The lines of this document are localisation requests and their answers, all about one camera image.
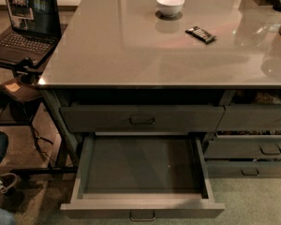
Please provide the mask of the open grey middle drawer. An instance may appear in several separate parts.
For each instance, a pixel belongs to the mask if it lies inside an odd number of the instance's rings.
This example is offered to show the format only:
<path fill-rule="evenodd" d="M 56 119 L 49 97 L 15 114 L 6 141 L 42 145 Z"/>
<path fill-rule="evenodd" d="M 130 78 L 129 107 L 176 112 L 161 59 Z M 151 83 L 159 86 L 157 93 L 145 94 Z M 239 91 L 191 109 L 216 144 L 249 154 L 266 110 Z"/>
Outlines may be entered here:
<path fill-rule="evenodd" d="M 200 141 L 191 136 L 89 136 L 84 140 L 70 218 L 216 218 Z"/>

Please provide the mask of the right grey middle drawer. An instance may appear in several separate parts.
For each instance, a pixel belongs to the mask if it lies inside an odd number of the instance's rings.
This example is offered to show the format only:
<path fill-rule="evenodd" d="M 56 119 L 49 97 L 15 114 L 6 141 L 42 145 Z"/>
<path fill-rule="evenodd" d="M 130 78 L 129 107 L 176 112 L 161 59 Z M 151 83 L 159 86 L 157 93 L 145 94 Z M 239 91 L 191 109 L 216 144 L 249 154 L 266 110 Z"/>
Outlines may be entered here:
<path fill-rule="evenodd" d="M 210 159 L 281 158 L 281 135 L 223 135 L 209 141 Z"/>

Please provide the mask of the right grey top drawer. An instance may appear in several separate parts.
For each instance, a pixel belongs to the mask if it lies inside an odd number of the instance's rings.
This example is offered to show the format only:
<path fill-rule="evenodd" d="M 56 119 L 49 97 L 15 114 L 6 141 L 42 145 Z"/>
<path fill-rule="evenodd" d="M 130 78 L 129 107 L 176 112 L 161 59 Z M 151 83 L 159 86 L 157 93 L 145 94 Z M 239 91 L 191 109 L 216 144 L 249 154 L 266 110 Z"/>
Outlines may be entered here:
<path fill-rule="evenodd" d="M 231 105 L 225 112 L 218 130 L 281 130 L 281 105 Z"/>

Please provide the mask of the right grey bottom drawer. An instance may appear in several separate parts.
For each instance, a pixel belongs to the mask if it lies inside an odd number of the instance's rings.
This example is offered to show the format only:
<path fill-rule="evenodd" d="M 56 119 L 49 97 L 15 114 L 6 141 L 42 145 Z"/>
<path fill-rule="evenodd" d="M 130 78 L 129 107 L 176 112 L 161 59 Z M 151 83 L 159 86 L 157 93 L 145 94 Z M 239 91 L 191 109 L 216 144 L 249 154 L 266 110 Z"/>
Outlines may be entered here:
<path fill-rule="evenodd" d="M 213 178 L 281 178 L 281 162 L 211 161 L 206 162 Z"/>

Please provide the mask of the black candy bar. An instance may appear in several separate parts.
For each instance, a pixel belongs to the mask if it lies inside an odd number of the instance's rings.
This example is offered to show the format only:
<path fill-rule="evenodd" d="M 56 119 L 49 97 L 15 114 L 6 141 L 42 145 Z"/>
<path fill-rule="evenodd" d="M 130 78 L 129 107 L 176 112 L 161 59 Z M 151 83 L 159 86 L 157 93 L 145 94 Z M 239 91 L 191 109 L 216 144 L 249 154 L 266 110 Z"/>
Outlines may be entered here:
<path fill-rule="evenodd" d="M 204 42 L 205 44 L 210 44 L 216 39 L 216 36 L 210 34 L 202 28 L 199 28 L 198 26 L 186 29 L 185 32 L 193 36 L 194 38 L 197 38 L 198 40 Z"/>

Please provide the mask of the white ceramic bowl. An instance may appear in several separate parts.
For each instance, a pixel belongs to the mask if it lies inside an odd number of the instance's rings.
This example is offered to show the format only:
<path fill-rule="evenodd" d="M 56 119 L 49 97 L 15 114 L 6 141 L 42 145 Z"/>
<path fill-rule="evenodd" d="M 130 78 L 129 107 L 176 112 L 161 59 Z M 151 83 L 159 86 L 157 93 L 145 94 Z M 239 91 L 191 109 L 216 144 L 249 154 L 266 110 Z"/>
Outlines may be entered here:
<path fill-rule="evenodd" d="M 163 16 L 173 17 L 181 11 L 185 0 L 156 0 L 156 3 Z"/>

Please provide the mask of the brown pouch with note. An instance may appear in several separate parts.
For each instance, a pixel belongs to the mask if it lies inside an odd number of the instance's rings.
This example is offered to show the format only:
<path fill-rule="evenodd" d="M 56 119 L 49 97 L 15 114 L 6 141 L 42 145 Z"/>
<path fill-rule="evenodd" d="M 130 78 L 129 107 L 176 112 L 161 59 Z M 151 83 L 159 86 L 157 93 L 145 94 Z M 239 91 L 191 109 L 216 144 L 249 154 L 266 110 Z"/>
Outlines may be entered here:
<path fill-rule="evenodd" d="M 41 93 L 34 85 L 23 83 L 18 78 L 1 83 L 0 89 L 22 104 L 42 98 Z"/>

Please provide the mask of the black open laptop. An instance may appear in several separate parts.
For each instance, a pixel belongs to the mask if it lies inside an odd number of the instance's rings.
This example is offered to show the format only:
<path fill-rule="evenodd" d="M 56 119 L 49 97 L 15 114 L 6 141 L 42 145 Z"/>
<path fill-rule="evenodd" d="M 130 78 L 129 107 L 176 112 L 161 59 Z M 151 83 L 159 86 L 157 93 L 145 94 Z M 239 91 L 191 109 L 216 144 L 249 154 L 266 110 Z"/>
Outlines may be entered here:
<path fill-rule="evenodd" d="M 37 68 L 62 33 L 57 0 L 6 0 L 11 31 L 0 36 L 0 64 Z"/>

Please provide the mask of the brown sneaker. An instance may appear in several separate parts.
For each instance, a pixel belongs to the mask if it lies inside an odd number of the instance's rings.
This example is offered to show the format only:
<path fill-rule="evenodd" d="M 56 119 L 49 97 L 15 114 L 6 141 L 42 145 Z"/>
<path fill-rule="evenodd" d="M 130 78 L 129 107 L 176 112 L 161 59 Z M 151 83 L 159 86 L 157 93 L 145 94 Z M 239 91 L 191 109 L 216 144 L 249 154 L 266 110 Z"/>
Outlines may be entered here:
<path fill-rule="evenodd" d="M 14 187 L 17 180 L 18 176 L 12 172 L 0 175 L 0 193 L 7 193 L 11 188 Z"/>

